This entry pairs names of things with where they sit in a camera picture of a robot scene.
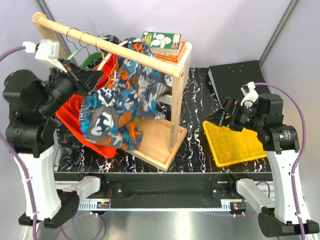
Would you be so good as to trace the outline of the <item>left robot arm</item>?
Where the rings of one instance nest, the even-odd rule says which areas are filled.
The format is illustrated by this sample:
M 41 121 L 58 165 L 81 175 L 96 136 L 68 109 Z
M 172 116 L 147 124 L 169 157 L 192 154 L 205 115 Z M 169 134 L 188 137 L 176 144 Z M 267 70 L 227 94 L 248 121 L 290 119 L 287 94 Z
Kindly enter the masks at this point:
M 100 70 L 82 69 L 63 60 L 51 69 L 47 81 L 27 69 L 5 79 L 2 95 L 9 104 L 5 137 L 25 175 L 27 208 L 19 224 L 43 222 L 47 228 L 59 228 L 75 216 L 81 201 L 92 194 L 103 198 L 108 193 L 107 184 L 92 175 L 57 189 L 52 164 L 56 111 L 74 94 L 90 95 L 102 75 Z

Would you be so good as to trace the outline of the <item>patterned blue orange shorts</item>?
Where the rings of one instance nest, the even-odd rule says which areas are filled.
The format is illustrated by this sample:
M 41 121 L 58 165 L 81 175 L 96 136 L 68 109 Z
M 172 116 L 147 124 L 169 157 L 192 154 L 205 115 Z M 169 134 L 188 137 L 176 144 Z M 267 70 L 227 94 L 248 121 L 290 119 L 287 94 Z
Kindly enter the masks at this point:
M 171 93 L 173 78 L 151 67 L 118 56 L 115 75 L 84 97 L 79 113 L 83 137 L 94 144 L 138 150 L 143 131 L 134 120 L 164 119 L 157 110 L 160 96 Z

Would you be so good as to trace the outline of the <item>pink hanger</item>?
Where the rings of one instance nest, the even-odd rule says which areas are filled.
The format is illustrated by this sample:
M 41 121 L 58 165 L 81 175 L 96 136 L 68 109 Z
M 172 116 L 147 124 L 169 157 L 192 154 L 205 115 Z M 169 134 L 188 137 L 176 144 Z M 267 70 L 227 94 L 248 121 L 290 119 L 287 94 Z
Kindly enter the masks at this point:
M 122 41 L 120 42 L 118 45 L 119 46 L 124 46 L 125 44 L 128 43 L 128 40 L 125 40 L 125 41 Z M 110 57 L 112 56 L 111 53 L 108 53 L 106 56 L 104 54 L 102 54 L 102 61 L 101 63 L 99 64 L 99 66 L 97 67 L 97 70 L 98 71 L 101 71 L 102 68 L 104 67 L 104 65 L 107 63 L 107 61 L 110 59 Z

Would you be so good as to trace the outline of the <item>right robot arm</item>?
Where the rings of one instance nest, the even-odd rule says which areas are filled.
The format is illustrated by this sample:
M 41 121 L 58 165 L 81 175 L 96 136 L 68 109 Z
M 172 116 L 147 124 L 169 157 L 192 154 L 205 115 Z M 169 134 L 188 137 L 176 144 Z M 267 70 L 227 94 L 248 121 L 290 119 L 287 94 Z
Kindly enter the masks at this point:
M 244 102 L 228 97 L 206 120 L 236 132 L 243 129 L 256 132 L 271 168 L 275 200 L 249 177 L 234 177 L 227 185 L 228 195 L 245 198 L 257 213 L 265 237 L 300 235 L 305 239 L 306 235 L 318 234 L 320 226 L 303 205 L 298 171 L 292 172 L 302 150 L 296 129 L 283 123 L 283 105 L 283 99 L 273 93 L 262 93 L 257 100 Z

